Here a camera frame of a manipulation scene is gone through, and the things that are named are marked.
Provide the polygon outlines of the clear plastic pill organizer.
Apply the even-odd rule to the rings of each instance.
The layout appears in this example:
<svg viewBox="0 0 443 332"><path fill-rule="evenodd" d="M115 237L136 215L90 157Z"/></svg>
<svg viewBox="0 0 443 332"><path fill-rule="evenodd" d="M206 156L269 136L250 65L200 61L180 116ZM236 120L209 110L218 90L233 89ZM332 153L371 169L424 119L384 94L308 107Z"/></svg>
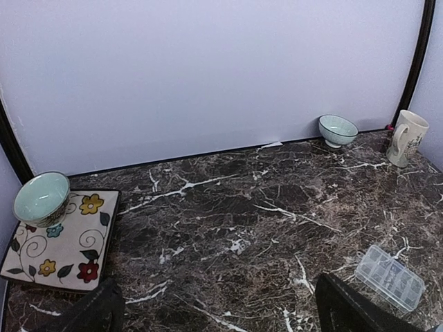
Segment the clear plastic pill organizer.
<svg viewBox="0 0 443 332"><path fill-rule="evenodd" d="M413 312L424 292L424 281L376 245L368 248L355 277L402 313Z"/></svg>

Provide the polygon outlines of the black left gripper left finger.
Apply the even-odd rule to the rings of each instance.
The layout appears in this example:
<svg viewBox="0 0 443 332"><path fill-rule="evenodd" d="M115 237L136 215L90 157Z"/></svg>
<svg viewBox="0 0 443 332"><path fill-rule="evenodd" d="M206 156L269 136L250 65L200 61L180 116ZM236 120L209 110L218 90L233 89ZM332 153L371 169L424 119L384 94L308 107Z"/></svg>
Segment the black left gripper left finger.
<svg viewBox="0 0 443 332"><path fill-rule="evenodd" d="M121 288L107 278L59 317L34 331L122 331L124 310Z"/></svg>

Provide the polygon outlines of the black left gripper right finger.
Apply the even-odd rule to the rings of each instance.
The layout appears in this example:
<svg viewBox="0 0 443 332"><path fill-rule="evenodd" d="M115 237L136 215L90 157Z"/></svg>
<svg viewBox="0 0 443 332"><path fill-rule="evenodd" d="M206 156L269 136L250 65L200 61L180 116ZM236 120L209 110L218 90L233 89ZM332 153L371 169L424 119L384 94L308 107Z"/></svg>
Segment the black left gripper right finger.
<svg viewBox="0 0 443 332"><path fill-rule="evenodd" d="M322 331L420 330L379 308L331 273L319 275L316 283L316 305Z"/></svg>

